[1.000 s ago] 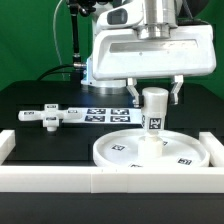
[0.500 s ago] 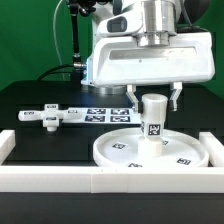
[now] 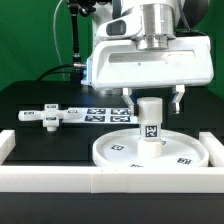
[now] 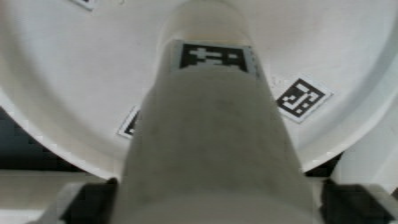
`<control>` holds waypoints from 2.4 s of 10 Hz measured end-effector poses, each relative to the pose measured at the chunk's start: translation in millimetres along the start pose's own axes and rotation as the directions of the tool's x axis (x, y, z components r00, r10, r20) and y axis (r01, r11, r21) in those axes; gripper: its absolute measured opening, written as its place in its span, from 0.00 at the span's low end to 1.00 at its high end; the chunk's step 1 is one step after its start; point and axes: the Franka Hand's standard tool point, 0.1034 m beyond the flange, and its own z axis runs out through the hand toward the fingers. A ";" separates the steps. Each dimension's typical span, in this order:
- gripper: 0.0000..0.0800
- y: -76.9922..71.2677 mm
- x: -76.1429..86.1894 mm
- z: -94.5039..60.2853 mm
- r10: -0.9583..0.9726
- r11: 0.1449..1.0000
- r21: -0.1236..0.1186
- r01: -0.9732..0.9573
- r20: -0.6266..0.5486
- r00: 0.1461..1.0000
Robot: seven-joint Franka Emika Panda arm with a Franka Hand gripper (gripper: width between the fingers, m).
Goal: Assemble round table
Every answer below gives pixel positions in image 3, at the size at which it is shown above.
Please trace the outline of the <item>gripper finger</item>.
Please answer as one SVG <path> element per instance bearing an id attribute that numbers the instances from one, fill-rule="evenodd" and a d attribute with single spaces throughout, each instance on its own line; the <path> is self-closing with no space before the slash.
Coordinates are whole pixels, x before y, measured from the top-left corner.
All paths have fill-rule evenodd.
<path id="1" fill-rule="evenodd" d="M 170 110 L 173 114 L 180 113 L 180 102 L 185 93 L 184 85 L 176 85 L 172 88 L 173 99 L 170 104 Z"/>
<path id="2" fill-rule="evenodd" d="M 122 99 L 129 107 L 129 113 L 131 116 L 135 115 L 135 103 L 131 98 L 132 96 L 132 89 L 131 88 L 123 88 L 122 89 Z"/>

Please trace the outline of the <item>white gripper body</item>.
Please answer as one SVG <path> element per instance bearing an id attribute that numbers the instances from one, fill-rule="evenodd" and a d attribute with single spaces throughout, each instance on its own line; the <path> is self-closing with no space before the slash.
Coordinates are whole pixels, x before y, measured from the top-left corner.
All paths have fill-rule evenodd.
<path id="1" fill-rule="evenodd" d="M 146 51 L 131 40 L 102 41 L 89 71 L 96 90 L 205 85 L 213 75 L 208 36 L 178 37 L 165 50 Z"/>

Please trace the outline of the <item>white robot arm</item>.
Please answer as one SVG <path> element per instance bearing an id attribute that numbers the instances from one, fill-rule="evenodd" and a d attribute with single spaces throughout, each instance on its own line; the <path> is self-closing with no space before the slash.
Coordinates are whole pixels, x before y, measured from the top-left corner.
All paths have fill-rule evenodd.
<path id="1" fill-rule="evenodd" d="M 93 17 L 93 52 L 82 80 L 97 91 L 121 89 L 123 99 L 135 109 L 134 89 L 173 89 L 171 108 L 180 111 L 187 86 L 213 78 L 210 39 L 187 28 L 187 6 L 207 6 L 209 0 L 113 0 L 97 7 Z"/>

